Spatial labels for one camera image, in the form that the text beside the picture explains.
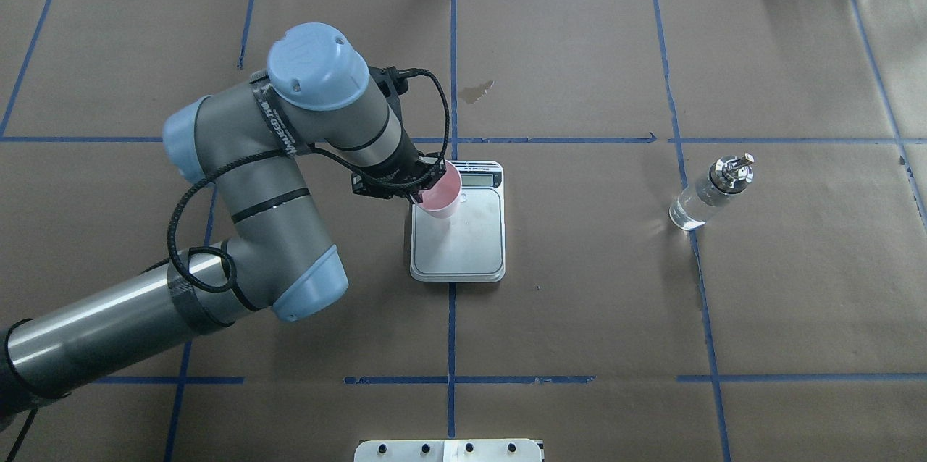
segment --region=clear liquid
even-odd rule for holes
[[[735,196],[721,192],[707,175],[702,176],[683,190],[669,207],[669,219],[683,230],[695,230],[731,203]]]

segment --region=silver metal tube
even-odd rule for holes
[[[218,258],[192,263],[200,280],[225,280]],[[198,336],[172,302],[167,272],[156,268],[21,324],[7,343],[14,369],[43,395],[60,396]]]

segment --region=metal bottle cap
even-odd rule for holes
[[[725,156],[719,159],[708,170],[708,177],[721,192],[737,194],[744,191],[752,182],[752,167],[754,157],[749,152],[744,156]]]

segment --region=blue joint cap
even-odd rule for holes
[[[320,22],[292,27],[274,42],[267,76],[283,99],[310,110],[351,105],[370,83],[364,58],[339,30]]]
[[[274,313],[290,323],[311,316],[334,303],[348,290],[348,275],[331,245],[274,303]]]
[[[209,96],[178,110],[164,123],[162,142],[168,159],[177,166],[186,181],[195,184],[206,177],[196,156],[196,112],[199,105]]]

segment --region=pink cup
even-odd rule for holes
[[[450,218],[461,204],[461,173],[450,161],[444,161],[447,172],[433,188],[423,190],[421,203],[415,203],[421,210],[440,219]]]

